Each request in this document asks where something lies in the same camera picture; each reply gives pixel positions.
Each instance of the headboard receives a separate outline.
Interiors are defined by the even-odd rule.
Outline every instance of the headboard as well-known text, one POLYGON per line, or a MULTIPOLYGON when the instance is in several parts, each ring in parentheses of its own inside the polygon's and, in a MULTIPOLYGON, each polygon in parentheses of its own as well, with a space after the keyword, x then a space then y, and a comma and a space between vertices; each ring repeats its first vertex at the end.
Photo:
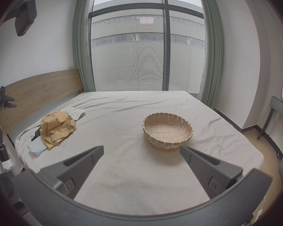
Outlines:
POLYGON ((0 126, 4 134, 43 106, 83 88, 79 70, 62 70, 32 76, 5 87, 5 93, 15 98, 15 108, 0 111, 0 126))

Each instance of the vent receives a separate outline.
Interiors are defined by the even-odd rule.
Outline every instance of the vent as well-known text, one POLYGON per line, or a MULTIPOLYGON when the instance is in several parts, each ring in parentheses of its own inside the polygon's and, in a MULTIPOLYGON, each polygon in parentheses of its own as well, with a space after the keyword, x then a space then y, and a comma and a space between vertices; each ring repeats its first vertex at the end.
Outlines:
POLYGON ((187 164, 190 164, 191 153, 187 152, 187 150, 183 146, 180 146, 179 153, 181 154, 181 156, 183 156, 187 164))
POLYGON ((14 187, 13 187, 10 179, 7 178, 7 177, 2 177, 0 179, 4 183, 5 189, 6 189, 7 193, 8 193, 8 198, 12 197, 14 195, 14 187))
POLYGON ((104 147, 101 147, 100 149, 98 149, 96 152, 92 154, 94 166, 95 164, 97 164, 98 160, 100 160, 103 155, 104 155, 104 147))

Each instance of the woven bamboo basket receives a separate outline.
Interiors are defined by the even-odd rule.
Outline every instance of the woven bamboo basket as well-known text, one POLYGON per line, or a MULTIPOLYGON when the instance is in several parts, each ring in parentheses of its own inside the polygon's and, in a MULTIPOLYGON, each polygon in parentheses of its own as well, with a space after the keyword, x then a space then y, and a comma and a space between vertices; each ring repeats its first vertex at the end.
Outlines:
POLYGON ((191 139, 194 131, 191 123, 179 115, 154 113, 142 121, 146 138, 164 149, 178 148, 191 139))

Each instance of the building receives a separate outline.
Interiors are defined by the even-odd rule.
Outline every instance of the building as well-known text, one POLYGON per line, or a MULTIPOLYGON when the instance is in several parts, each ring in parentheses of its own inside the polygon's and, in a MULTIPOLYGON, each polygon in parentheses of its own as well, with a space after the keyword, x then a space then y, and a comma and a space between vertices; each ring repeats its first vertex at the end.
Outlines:
MULTIPOLYGON (((94 5, 93 11, 133 2, 139 0, 112 0, 94 5)), ((190 3, 169 3, 203 12, 190 3)), ((170 30, 169 90, 198 94, 205 60, 204 19, 170 10, 170 30)), ((91 58, 97 91, 162 90, 162 9, 127 9, 92 17, 91 58)))

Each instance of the desk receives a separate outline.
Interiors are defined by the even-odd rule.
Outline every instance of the desk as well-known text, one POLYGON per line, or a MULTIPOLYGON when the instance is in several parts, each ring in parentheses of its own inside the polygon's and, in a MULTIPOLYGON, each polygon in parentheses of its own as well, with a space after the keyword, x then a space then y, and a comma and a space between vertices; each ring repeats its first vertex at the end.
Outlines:
POLYGON ((283 102, 281 100, 278 100, 275 96, 272 96, 272 98, 270 99, 270 103, 269 106, 271 107, 268 118, 264 124, 264 127, 262 128, 262 131, 260 132, 257 140, 260 139, 260 137, 263 135, 264 131, 266 130, 266 127, 268 126, 268 123, 272 117, 272 113, 274 111, 277 111, 280 113, 280 115, 283 116, 283 102))

